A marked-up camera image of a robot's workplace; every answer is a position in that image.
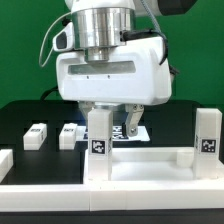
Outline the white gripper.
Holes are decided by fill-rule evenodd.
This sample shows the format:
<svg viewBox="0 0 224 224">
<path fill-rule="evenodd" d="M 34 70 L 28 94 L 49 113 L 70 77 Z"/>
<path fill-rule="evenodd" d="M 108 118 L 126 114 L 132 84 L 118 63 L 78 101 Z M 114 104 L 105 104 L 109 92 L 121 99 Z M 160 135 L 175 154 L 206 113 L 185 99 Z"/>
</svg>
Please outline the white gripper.
<svg viewBox="0 0 224 224">
<path fill-rule="evenodd" d="M 62 53 L 56 60 L 59 93 L 65 100 L 80 101 L 85 120 L 94 102 L 126 104 L 128 115 L 122 124 L 122 134 L 134 137 L 138 134 L 143 105 L 163 104 L 171 96 L 164 45 L 160 37 L 128 41 L 110 49 L 106 62 L 88 63 L 82 51 Z"/>
</svg>

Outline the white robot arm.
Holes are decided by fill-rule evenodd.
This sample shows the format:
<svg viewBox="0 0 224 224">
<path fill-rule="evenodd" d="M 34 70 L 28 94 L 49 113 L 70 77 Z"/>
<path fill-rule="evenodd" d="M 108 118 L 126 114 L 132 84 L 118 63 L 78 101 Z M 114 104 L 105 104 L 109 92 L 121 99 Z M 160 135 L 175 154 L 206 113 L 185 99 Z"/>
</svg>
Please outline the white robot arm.
<svg viewBox="0 0 224 224">
<path fill-rule="evenodd" d="M 135 18 L 184 14 L 197 0 L 65 0 L 71 21 L 53 39 L 58 90 L 84 114 L 123 104 L 124 135 L 135 136 L 146 105 L 168 101 L 177 70 L 158 25 L 137 31 Z"/>
</svg>

